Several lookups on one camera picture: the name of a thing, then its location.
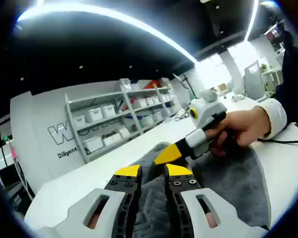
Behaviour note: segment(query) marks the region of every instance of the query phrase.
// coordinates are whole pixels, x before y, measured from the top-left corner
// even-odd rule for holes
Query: white shirt cuff
[[[287,115],[281,103],[273,98],[261,102],[259,106],[266,111],[271,123],[271,132],[263,139],[270,139],[285,128],[287,124]]]

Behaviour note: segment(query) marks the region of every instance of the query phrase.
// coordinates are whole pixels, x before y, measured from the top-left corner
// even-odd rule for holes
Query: black ceiling
[[[111,8],[147,23],[198,60],[241,41],[253,8],[252,0],[82,2]],[[11,97],[29,90],[37,94],[125,77],[158,79],[193,66],[181,53],[148,32],[92,13],[50,13],[19,22],[21,30],[14,23],[30,4],[23,0],[0,1],[0,117],[8,113]],[[266,31],[272,24],[271,17],[260,7],[251,37]],[[238,36],[225,42],[236,33]],[[219,41],[224,43],[201,52]]]

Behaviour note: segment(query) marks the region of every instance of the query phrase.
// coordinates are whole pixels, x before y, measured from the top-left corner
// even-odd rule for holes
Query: shelving unit
[[[125,111],[125,112],[123,112],[123,113],[116,114],[116,115],[113,116],[113,117],[110,117],[110,118],[104,118],[104,119],[102,119],[102,120],[98,120],[98,121],[95,121],[95,122],[93,122],[93,123],[88,123],[87,125],[78,128],[77,131],[80,132],[80,131],[82,131],[82,130],[89,129],[89,128],[94,127],[94,126],[96,126],[96,125],[98,125],[98,124],[102,124],[102,123],[107,122],[107,121],[109,121],[109,120],[113,120],[113,119],[116,119],[116,118],[125,116],[125,115],[127,115],[127,114],[129,114],[129,113],[130,113],[130,111],[127,110],[127,111]]]
[[[136,112],[140,112],[140,111],[143,111],[143,110],[148,110],[148,109],[150,109],[150,108],[154,108],[154,107],[161,106],[161,105],[162,105],[162,103],[156,103],[156,104],[154,104],[154,105],[146,106],[146,107],[144,107],[144,108],[137,108],[137,109],[134,109],[134,111],[135,111],[135,113],[136,113]]]
[[[156,125],[158,125],[159,123],[164,121],[166,118],[174,115],[175,112],[169,114],[167,107],[166,107],[166,103],[171,102],[172,100],[164,102],[162,99],[162,95],[161,95],[164,93],[168,93],[169,89],[170,89],[169,87],[157,88],[156,85],[154,85],[153,89],[143,89],[143,90],[139,90],[139,91],[126,92],[124,87],[121,87],[121,90],[122,90],[121,92],[101,94],[101,95],[84,97],[84,98],[79,98],[79,99],[74,99],[74,100],[69,100],[67,94],[65,94],[66,113],[67,113],[67,116],[68,116],[68,119],[70,122],[71,130],[72,130],[75,142],[79,148],[79,151],[80,151],[84,161],[86,163],[89,163],[90,161],[104,155],[108,151],[121,146],[122,144],[128,142],[129,140],[131,140],[131,139],[143,134],[144,132],[148,131],[149,129],[155,127]],[[130,98],[148,97],[148,96],[158,96],[160,103],[146,106],[143,108],[133,109]],[[77,114],[77,112],[81,112],[80,110],[85,110],[87,108],[92,108],[94,106],[96,107],[96,105],[103,104],[103,103],[115,102],[115,100],[124,100],[128,106],[128,110],[126,110],[122,113],[119,113],[119,114],[117,114],[113,117],[110,117],[110,118],[104,118],[99,121],[95,121],[93,123],[87,123],[83,127],[79,127],[79,128],[76,127],[76,125],[74,123],[73,112],[75,114]],[[157,107],[160,107],[160,108],[162,107],[162,111],[164,111],[164,114],[166,116],[164,116],[161,120],[158,120],[158,121],[154,122],[153,124],[142,128],[140,126],[140,123],[139,123],[136,113],[138,113],[140,111],[145,111],[145,110],[152,110]],[[90,154],[86,153],[86,150],[85,150],[83,143],[81,141],[81,135],[78,134],[79,132],[89,130],[97,125],[106,123],[106,122],[114,120],[114,119],[119,119],[121,122],[123,122],[122,118],[128,114],[131,114],[131,116],[133,118],[133,123],[137,128],[136,131],[131,132],[129,136],[122,138],[120,141],[117,141],[109,146],[104,146],[94,152],[91,152]]]
[[[95,155],[101,156],[101,155],[105,154],[108,150],[114,149],[114,148],[118,147],[119,145],[124,144],[129,139],[132,139],[133,137],[135,137],[135,136],[137,136],[139,134],[140,134],[139,131],[134,132],[134,133],[131,133],[129,136],[127,136],[125,138],[122,138],[122,140],[120,140],[120,141],[117,141],[117,142],[115,142],[115,143],[113,143],[113,144],[111,144],[109,146],[103,147],[103,148],[101,148],[99,150],[96,150],[96,151],[90,153],[89,155],[87,155],[87,158],[88,159],[92,159]]]
[[[163,122],[165,119],[167,119],[168,117],[170,117],[170,116],[167,116],[167,117],[164,117],[164,118],[162,118],[162,119],[160,119],[160,120],[158,120],[158,121],[155,121],[152,125],[148,125],[148,126],[146,126],[146,127],[143,127],[143,131],[145,131],[145,130],[147,131],[147,130],[149,130],[149,129],[155,127],[155,126],[158,125],[160,122]]]

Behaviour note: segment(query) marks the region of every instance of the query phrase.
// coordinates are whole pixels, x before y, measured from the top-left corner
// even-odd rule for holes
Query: white wall
[[[271,67],[279,67],[280,64],[277,61],[277,53],[274,51],[274,47],[270,43],[270,41],[267,39],[266,36],[262,36],[260,38],[257,38],[255,40],[250,41],[250,43],[255,48],[258,56],[260,58],[266,57],[268,64]]]
[[[0,123],[10,118],[10,114],[5,115],[3,118],[0,119]]]
[[[223,52],[220,56],[232,77],[234,88],[243,88],[243,77],[235,64],[233,57],[228,51]]]
[[[262,36],[260,38],[257,38],[255,40],[250,41],[252,46],[255,48],[259,58],[265,57],[268,61],[268,64],[271,67],[278,67],[280,64],[277,61],[277,53],[274,51],[273,46],[271,45],[270,41],[267,39],[266,36]],[[231,57],[230,53],[228,51],[225,51],[220,54],[223,63],[226,65],[229,73],[232,76],[234,88],[243,88],[243,78],[240,74],[238,67],[236,63],[234,62],[234,59]],[[192,68],[188,70],[187,72],[180,75],[180,77],[183,79],[183,75],[186,75],[189,78],[189,82],[191,83],[194,92],[196,95],[199,95],[200,90],[204,90],[204,86],[202,83],[202,80],[200,76],[197,74],[197,71],[195,68]],[[185,89],[180,85],[177,80],[173,79],[171,81],[174,90],[178,96],[178,99],[180,102],[184,103],[190,103],[190,98],[188,97],[188,94],[186,93]]]
[[[150,80],[140,82],[146,86]],[[11,99],[10,118],[15,152],[34,193],[41,186],[63,174],[85,165],[80,152],[71,151],[76,143],[65,111],[65,93],[69,100],[116,91],[117,81],[76,85],[32,95],[27,92]]]
[[[175,94],[177,95],[177,98],[179,99],[180,105],[189,104],[191,101],[189,91],[185,89],[177,79],[172,80],[171,84]]]
[[[204,90],[205,88],[203,86],[201,76],[198,74],[197,70],[193,67],[192,69],[179,75],[179,77],[181,79],[184,79],[184,75],[188,78],[188,81],[191,84],[191,87],[192,87],[195,95],[198,96],[199,92],[201,90]],[[175,94],[177,95],[177,97],[180,101],[180,104],[189,104],[191,102],[189,90],[183,88],[177,79],[171,80],[171,84],[174,88]]]

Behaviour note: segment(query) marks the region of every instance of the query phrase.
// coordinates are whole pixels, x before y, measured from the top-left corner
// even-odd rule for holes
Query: black cable
[[[274,142],[274,143],[279,143],[279,144],[297,144],[298,140],[290,140],[290,141],[279,141],[279,140],[263,140],[263,139],[257,139],[257,141],[260,142]]]
[[[3,151],[3,146],[1,147],[1,152],[2,152],[2,156],[3,156],[3,159],[4,159],[4,163],[5,163],[5,166],[8,167],[8,164],[6,163],[6,160],[5,160],[5,155],[4,155],[4,151]]]

